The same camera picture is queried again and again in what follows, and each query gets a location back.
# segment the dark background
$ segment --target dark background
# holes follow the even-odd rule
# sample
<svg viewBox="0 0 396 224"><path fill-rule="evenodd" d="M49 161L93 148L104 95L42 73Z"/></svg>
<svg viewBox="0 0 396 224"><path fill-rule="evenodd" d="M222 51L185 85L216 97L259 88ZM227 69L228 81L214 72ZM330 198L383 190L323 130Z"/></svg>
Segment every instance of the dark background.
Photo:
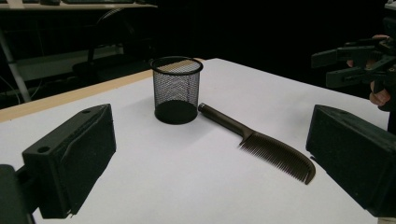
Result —
<svg viewBox="0 0 396 224"><path fill-rule="evenodd" d="M325 73L345 63L311 68L313 53L348 41L384 34L386 1L158 1L158 8L130 9L135 28L156 39L157 57L221 58L325 86ZM0 25L16 60L85 49L86 27L104 13L92 11L0 11ZM3 52L1 76L16 87ZM2 91L8 88L0 81ZM367 98L368 85L335 91Z"/></svg>

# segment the black comb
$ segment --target black comb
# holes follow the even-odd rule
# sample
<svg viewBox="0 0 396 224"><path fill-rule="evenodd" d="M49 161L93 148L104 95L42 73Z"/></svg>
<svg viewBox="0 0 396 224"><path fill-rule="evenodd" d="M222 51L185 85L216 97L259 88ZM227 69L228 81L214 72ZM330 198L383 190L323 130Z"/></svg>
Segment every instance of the black comb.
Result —
<svg viewBox="0 0 396 224"><path fill-rule="evenodd" d="M269 161L275 167L306 185L314 178L316 172L314 163L297 149L254 131L209 105L199 104L198 111L223 127L241 135L243 139L239 146L246 152Z"/></svg>

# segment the person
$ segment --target person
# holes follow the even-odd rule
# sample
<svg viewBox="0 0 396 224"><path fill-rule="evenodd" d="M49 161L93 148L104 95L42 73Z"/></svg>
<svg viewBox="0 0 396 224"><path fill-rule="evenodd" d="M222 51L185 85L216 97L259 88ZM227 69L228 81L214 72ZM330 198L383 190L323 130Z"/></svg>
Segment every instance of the person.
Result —
<svg viewBox="0 0 396 224"><path fill-rule="evenodd" d="M383 38L383 37L389 38L388 35L374 35L373 36L373 38ZM374 62L375 61L369 60L367 62L367 66L370 66ZM352 60L346 61L346 64L349 67L353 67L353 61ZM379 91L378 93L374 93L374 82L370 83L370 88L371 88L372 92L370 93L369 100L374 105L381 106L381 105L386 104L390 100L390 94L389 94L389 92L387 90L382 90L382 91Z"/></svg>

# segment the pencil holder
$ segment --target pencil holder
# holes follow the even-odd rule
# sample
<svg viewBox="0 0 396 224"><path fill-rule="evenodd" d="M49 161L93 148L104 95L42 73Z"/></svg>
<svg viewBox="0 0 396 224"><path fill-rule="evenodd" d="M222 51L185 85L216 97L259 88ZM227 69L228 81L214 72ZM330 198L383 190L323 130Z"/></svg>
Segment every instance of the pencil holder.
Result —
<svg viewBox="0 0 396 224"><path fill-rule="evenodd" d="M198 115L199 61L169 56L150 62L153 70L155 117L168 124L184 124Z"/></svg>

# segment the table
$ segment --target table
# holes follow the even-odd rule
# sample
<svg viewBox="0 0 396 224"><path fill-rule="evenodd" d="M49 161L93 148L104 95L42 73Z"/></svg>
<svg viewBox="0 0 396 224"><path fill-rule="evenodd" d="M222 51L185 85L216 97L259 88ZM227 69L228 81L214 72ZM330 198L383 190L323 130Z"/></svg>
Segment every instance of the table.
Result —
<svg viewBox="0 0 396 224"><path fill-rule="evenodd" d="M150 4L74 4L69 5L61 2L59 6L44 6L40 4L24 4L22 0L7 0L6 4L0 4L0 12L1 11L42 11L42 10L55 10L55 11L62 11L62 10L100 10L100 9L114 9L114 8L126 8L126 7L157 7L155 5ZM31 96L27 90L25 80L21 75L21 68L18 62L14 59L13 53L8 45L7 39L5 37L3 29L0 27L0 46L3 49L3 52L6 55L7 63L9 69L14 77L15 82L17 83L18 90L21 93L22 99L24 102L30 102ZM35 70L42 70L44 72L40 72L42 74L47 74L45 71L51 71L51 68L60 67L64 69L65 67L70 67L75 63L79 63L78 60L85 60L88 50L83 50L82 52L76 52L75 54L65 53L59 55L51 55L47 57L40 57L34 58L25 62L25 67L28 67L27 70L30 69L30 72L34 72Z"/></svg>
<svg viewBox="0 0 396 224"><path fill-rule="evenodd" d="M368 100L222 59L203 64L200 103L306 156L314 105L337 107L387 128L389 114ZM240 136L202 115L183 125L158 121L149 74L0 110L0 163L19 168L27 147L77 112L112 106L117 152L86 202L67 219L42 219L37 210L37 224L376 223L317 164L317 175L305 185L237 148ZM12 118L13 111L24 109L31 110Z"/></svg>

